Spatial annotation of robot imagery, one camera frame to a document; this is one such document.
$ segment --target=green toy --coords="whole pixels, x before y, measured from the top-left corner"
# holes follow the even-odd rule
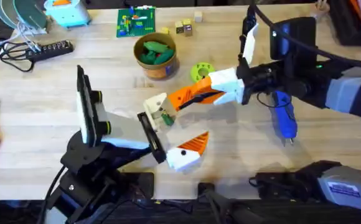
[[[156,53],[164,53],[168,49],[168,45],[160,44],[159,42],[155,41],[148,41],[143,43],[143,46],[148,50],[153,50]]]
[[[159,65],[162,64],[166,61],[168,61],[173,55],[174,55],[175,51],[172,49],[167,49],[164,53],[162,53],[160,56],[158,56],[156,58],[156,60],[154,61],[155,65]]]
[[[164,120],[165,124],[168,126],[172,126],[174,124],[174,120],[173,118],[171,118],[168,114],[167,111],[162,112],[161,114],[162,119]]]
[[[192,77],[193,82],[196,83],[206,77],[210,72],[214,71],[215,69],[211,64],[200,62],[195,64],[192,69],[190,69],[190,77]]]
[[[140,61],[148,65],[153,65],[155,60],[156,60],[156,53],[152,50],[150,50],[147,55],[141,54],[140,57]]]
[[[119,9],[117,18],[117,37],[136,37],[155,32],[156,15],[154,12],[154,9],[134,9],[132,14],[129,9]],[[139,23],[140,21],[132,19],[134,15],[138,17],[147,17],[147,19],[143,20],[143,25],[141,26]]]

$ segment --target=green lego baseplate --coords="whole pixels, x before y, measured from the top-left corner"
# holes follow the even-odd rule
[[[129,9],[119,9],[117,19],[117,37],[137,37],[145,34],[149,34],[156,31],[155,21],[156,15],[154,9],[134,9],[134,15],[139,17],[146,16],[147,19],[143,20],[132,20],[132,16]],[[129,32],[126,30],[124,24],[124,16],[130,21]],[[136,27],[137,23],[142,22],[142,27]],[[124,30],[125,35],[120,35],[120,31]]]

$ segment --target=green block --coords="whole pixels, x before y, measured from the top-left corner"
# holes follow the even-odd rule
[[[175,53],[175,51],[172,49],[166,50],[164,53],[162,53],[160,56],[158,56],[156,58],[156,60],[154,61],[154,64],[159,65],[159,64],[162,64],[162,63],[168,61],[174,55],[174,53]]]
[[[147,55],[146,54],[141,54],[139,59],[140,59],[141,62],[143,62],[145,64],[153,65],[154,61],[156,59],[156,53],[154,51],[150,50]]]
[[[155,41],[147,41],[143,43],[143,46],[148,50],[153,50],[157,53],[164,53],[168,49],[168,45],[160,44],[159,42]]]

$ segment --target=orange plastic object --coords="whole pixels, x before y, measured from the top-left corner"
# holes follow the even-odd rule
[[[202,93],[211,93],[218,90],[211,89],[211,78],[209,76],[201,79],[197,83],[192,86],[187,86],[177,90],[174,93],[171,93],[168,98],[171,101],[172,105],[174,106],[176,111],[179,111],[180,105],[183,105],[187,101],[191,100],[195,95],[202,94]],[[214,96],[207,97],[200,103],[213,103],[217,98],[221,97],[224,93],[218,93]]]
[[[178,146],[178,148],[198,152],[201,156],[205,150],[205,147],[207,146],[208,137],[209,132],[203,133],[196,138],[193,138],[192,140],[181,144],[180,146]]]
[[[53,6],[64,6],[67,4],[71,4],[71,0],[56,0],[53,3]]]
[[[359,6],[359,2],[357,0],[349,0],[349,1],[352,4],[352,6],[354,7],[354,11],[356,12],[356,14],[358,14],[358,16],[361,20],[361,9]]]

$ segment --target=wooden block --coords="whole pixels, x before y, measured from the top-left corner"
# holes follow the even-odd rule
[[[168,27],[163,27],[161,28],[160,32],[162,32],[163,34],[169,34],[169,29]]]
[[[186,37],[190,37],[191,35],[193,35],[192,25],[184,26],[184,32]]]
[[[183,23],[183,26],[186,26],[186,25],[191,25],[191,24],[192,24],[192,21],[190,21],[190,19],[184,19],[184,20],[182,21],[182,23]]]
[[[175,22],[175,29],[176,29],[176,34],[181,34],[184,32],[182,21]]]
[[[194,22],[202,22],[203,21],[203,13],[201,11],[194,12]]]

